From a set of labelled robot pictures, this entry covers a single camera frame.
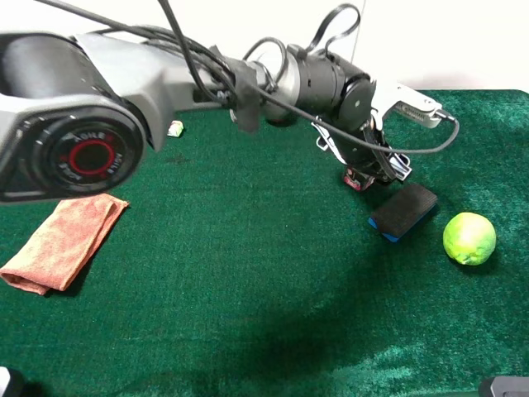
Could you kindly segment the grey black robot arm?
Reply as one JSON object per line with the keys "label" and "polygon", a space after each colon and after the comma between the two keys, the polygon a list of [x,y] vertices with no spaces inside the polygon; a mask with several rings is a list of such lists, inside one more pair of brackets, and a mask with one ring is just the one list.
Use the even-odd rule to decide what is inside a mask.
{"label": "grey black robot arm", "polygon": [[160,149],[177,112],[227,108],[252,132],[306,112],[347,168],[348,183],[404,180],[410,161],[382,121],[401,98],[335,55],[281,50],[279,71],[204,51],[186,60],[167,42],[136,44],[85,34],[1,37],[1,200],[24,203],[100,194]]}

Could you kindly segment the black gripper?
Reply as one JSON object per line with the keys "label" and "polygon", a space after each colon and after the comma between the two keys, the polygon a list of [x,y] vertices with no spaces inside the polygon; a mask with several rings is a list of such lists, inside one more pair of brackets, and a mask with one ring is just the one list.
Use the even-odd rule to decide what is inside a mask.
{"label": "black gripper", "polygon": [[323,122],[323,119],[317,118],[317,145],[324,151],[330,150],[345,167],[372,176],[375,182],[405,181],[412,173],[410,159],[406,155],[385,153],[369,147],[370,144],[385,148],[385,144],[377,141],[368,122],[353,132],[345,131],[343,134],[331,131],[322,125]]}

